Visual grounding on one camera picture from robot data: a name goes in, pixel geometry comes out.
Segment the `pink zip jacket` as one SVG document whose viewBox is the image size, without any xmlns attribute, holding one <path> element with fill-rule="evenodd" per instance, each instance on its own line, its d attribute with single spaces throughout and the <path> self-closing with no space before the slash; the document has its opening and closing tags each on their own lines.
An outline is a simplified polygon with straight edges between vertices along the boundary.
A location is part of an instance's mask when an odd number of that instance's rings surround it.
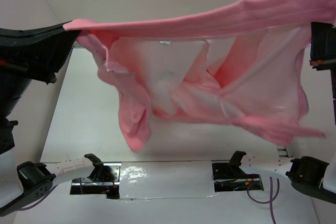
<svg viewBox="0 0 336 224">
<path fill-rule="evenodd" d="M 63 28 L 80 32 L 98 77 L 116 87 L 120 130 L 138 152 L 153 115 L 239 126 L 279 145 L 325 137 L 299 124 L 308 113 L 300 76 L 313 22 L 334 24 L 335 0 L 241 0 L 184 17 L 75 19 Z"/>
</svg>

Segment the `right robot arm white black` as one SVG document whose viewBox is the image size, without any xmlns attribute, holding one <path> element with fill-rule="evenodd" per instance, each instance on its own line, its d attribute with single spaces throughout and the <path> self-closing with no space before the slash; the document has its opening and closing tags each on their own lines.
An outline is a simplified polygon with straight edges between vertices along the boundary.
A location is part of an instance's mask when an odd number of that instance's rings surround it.
<svg viewBox="0 0 336 224">
<path fill-rule="evenodd" d="M 335 26 L 327 23 L 311 24 L 310 66 L 317 71 L 329 70 L 333 99 L 335 99 Z M 335 157 L 330 163 L 304 156 L 262 161 L 256 156 L 236 151 L 228 162 L 235 178 L 258 174 L 270 178 L 284 178 L 298 192 L 335 204 Z"/>
</svg>

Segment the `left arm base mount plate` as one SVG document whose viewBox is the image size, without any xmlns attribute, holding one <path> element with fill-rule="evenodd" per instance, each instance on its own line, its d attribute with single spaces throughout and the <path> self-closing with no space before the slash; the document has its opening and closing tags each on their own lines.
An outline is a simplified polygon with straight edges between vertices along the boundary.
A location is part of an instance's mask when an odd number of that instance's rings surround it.
<svg viewBox="0 0 336 224">
<path fill-rule="evenodd" d="M 90 177 L 73 179 L 71 195 L 103 195 L 107 199 L 120 199 L 121 163 L 104 163 L 103 168 Z"/>
</svg>

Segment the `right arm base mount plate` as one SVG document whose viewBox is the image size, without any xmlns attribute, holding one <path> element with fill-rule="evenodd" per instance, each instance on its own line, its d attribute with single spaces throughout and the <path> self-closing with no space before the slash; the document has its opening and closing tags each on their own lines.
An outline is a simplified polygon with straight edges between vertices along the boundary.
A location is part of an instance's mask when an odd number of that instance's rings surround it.
<svg viewBox="0 0 336 224">
<path fill-rule="evenodd" d="M 216 193 L 230 191 L 263 190 L 257 174 L 245 174 L 240 169 L 231 168 L 228 162 L 212 163 L 211 178 Z"/>
</svg>

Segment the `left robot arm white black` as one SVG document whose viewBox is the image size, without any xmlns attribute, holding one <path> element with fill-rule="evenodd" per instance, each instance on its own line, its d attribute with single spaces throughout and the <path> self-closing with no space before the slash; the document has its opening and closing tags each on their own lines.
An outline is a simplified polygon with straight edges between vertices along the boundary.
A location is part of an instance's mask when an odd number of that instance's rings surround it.
<svg viewBox="0 0 336 224">
<path fill-rule="evenodd" d="M 1 29 L 1 216 L 28 210 L 59 184 L 103 177 L 103 162 L 86 154 L 56 164 L 17 162 L 25 148 L 46 138 L 50 121 L 40 109 L 24 108 L 22 97 L 34 82 L 52 84 L 71 54 L 80 29 L 64 24 L 32 30 Z"/>
</svg>

